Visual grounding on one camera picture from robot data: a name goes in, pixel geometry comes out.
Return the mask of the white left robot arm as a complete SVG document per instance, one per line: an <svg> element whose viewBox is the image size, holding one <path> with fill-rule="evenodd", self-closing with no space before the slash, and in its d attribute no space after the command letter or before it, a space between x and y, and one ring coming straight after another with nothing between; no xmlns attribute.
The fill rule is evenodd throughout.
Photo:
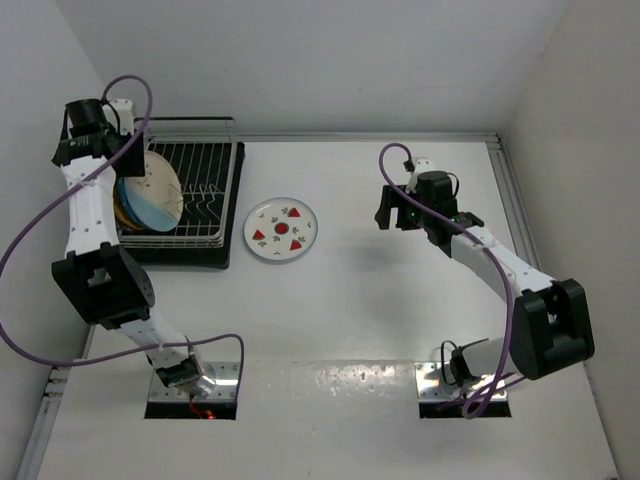
<svg viewBox="0 0 640 480"><path fill-rule="evenodd" d="M202 396L208 379L196 348L158 313L150 277L118 235L116 187L146 174L132 110L129 101L106 99L66 105L53 162L70 195L69 237L51 272L87 324L129 338L165 387Z"/></svg>

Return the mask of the yellow polka dot plate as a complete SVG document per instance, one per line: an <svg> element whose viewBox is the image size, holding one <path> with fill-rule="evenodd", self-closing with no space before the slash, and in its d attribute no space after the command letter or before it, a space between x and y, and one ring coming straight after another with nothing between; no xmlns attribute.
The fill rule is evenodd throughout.
<svg viewBox="0 0 640 480"><path fill-rule="evenodd" d="M117 189L113 190L113 206L114 206L114 214L115 214L116 221L123 228L132 230L133 227L131 225L129 217L126 215L126 212L123 210L122 204L119 200Z"/></svg>

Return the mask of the teal polka dot plate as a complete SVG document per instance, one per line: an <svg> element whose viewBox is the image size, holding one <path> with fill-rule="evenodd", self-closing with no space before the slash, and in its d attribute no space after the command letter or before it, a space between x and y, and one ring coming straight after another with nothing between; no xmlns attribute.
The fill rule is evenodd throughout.
<svg viewBox="0 0 640 480"><path fill-rule="evenodd" d="M117 221L125 228L131 231L144 231L146 226L131 212L125 203L125 197L122 193L122 181L116 180L114 186L114 211Z"/></svg>

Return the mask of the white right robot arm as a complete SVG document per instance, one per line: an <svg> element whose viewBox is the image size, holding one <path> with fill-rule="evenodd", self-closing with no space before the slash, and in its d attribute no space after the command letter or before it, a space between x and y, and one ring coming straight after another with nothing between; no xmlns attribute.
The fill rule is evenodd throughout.
<svg viewBox="0 0 640 480"><path fill-rule="evenodd" d="M420 173L413 186L383 186L374 219L382 230L424 231L432 245L473 271L511 308L506 372L537 380L593 357L583 286L533 268L502 245L479 217L459 210L445 172Z"/></svg>

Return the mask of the cream blue leaf plate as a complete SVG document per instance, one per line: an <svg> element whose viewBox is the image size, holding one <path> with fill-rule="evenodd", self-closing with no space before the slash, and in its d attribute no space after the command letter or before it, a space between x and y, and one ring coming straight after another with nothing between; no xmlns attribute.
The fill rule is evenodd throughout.
<svg viewBox="0 0 640 480"><path fill-rule="evenodd" d="M183 189L176 171L160 154L147 150L144 175L119 181L119 195L127 215L140 227L169 232L184 209Z"/></svg>

